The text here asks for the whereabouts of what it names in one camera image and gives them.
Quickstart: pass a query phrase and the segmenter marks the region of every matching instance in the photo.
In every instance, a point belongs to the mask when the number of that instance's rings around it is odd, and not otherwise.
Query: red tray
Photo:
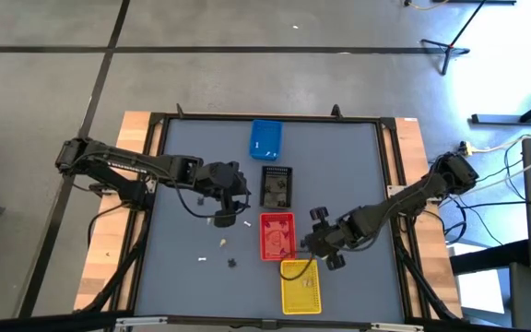
[[[259,216],[262,260],[296,258],[294,213],[262,213]]]

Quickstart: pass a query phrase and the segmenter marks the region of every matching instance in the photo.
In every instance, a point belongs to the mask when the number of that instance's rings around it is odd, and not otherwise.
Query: yellow tray
[[[284,260],[280,264],[282,275],[292,278],[304,269],[307,259]],[[282,278],[282,312],[284,314],[320,314],[321,292],[319,290],[319,270],[314,259],[304,274],[293,281]]]

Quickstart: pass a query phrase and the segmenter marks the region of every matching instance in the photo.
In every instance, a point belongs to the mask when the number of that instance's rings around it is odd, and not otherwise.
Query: blue container
[[[249,154],[259,160],[276,160],[280,155],[282,123],[254,120],[251,128]]]

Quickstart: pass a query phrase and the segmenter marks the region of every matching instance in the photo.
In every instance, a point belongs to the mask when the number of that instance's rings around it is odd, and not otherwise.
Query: wooden platform
[[[142,152],[147,137],[150,112],[126,112],[116,147],[126,148],[135,152]],[[157,151],[159,144],[160,126],[155,127],[151,145],[151,155]],[[396,132],[401,151],[401,159],[404,164],[405,176],[408,184],[415,183],[422,175],[428,172],[428,163],[425,156],[423,141],[417,119],[397,118]],[[386,152],[389,161],[391,179],[396,179],[396,166],[390,134],[384,130]],[[130,172],[121,173],[129,178],[136,176]],[[120,201],[117,196],[105,196],[101,200],[100,211],[117,206]],[[437,213],[437,207],[428,206],[428,210]],[[93,231],[91,246],[83,270],[83,276],[75,301],[75,308],[79,309],[88,305],[95,295],[101,290],[115,271],[124,240],[126,221],[129,210],[119,208],[112,213],[99,218]],[[142,220],[142,213],[137,216],[137,222]],[[439,220],[430,214],[422,213],[416,223],[419,253],[423,273],[440,299],[456,315],[462,316],[460,301],[456,291],[454,275],[450,266],[450,260],[443,237],[443,228]],[[131,272],[125,277],[124,284],[129,285],[132,279]],[[415,316],[421,316],[419,297],[415,281],[408,275],[409,293],[411,306]],[[129,287],[123,287],[119,309],[126,307]]]

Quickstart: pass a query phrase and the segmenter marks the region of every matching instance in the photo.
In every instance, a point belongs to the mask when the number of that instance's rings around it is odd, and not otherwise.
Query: concrete floor
[[[0,0],[0,44],[105,46],[120,3]],[[421,38],[449,42],[474,8],[417,11],[397,0],[140,0],[130,5],[119,45],[417,47]],[[531,0],[485,6],[460,45],[472,53],[453,61],[446,77],[436,71],[437,55],[117,54],[90,135],[112,143],[124,111],[173,111],[176,102],[189,112],[328,114],[338,103],[345,114],[417,117],[430,160],[460,140],[488,147],[530,133],[470,125],[467,118],[531,107]],[[0,318],[13,314],[60,181],[54,158],[77,133],[101,58],[0,54],[0,204],[7,207],[0,216]],[[519,158],[518,148],[510,160]],[[499,152],[469,161],[481,174],[503,167]],[[516,183],[521,187],[521,179]],[[512,199],[500,185],[466,202]],[[71,195],[36,314],[71,311],[98,203],[93,195]],[[504,243],[527,235],[521,206],[480,213]],[[448,225],[460,219],[451,206],[442,215]],[[495,244],[472,215],[465,239]]]

